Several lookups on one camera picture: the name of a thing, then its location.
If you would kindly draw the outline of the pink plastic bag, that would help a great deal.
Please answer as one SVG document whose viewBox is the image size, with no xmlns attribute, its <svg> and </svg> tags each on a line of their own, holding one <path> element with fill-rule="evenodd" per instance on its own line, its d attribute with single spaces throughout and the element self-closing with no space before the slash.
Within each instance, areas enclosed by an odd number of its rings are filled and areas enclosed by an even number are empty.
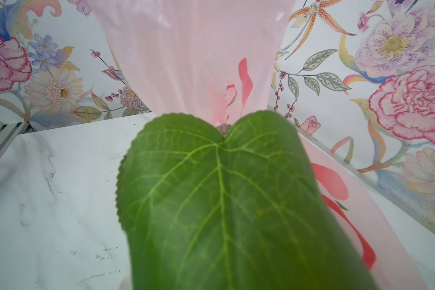
<svg viewBox="0 0 435 290">
<path fill-rule="evenodd" d="M 95 16 L 124 77 L 156 117 L 186 114 L 226 134 L 249 114 L 267 110 L 275 56 L 292 1 L 96 1 Z M 321 194 L 377 285 L 427 286 L 393 232 L 380 257 Z"/>
</svg>

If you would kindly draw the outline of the dark purple grape bunch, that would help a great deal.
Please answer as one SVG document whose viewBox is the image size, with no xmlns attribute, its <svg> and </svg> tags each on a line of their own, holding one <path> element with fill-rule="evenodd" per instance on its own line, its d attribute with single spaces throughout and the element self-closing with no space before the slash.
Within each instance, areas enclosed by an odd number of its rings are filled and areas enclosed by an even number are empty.
<svg viewBox="0 0 435 290">
<path fill-rule="evenodd" d="M 148 122 L 120 163 L 116 206 L 135 290 L 374 290 L 296 128 L 258 111 L 226 134 Z"/>
</svg>

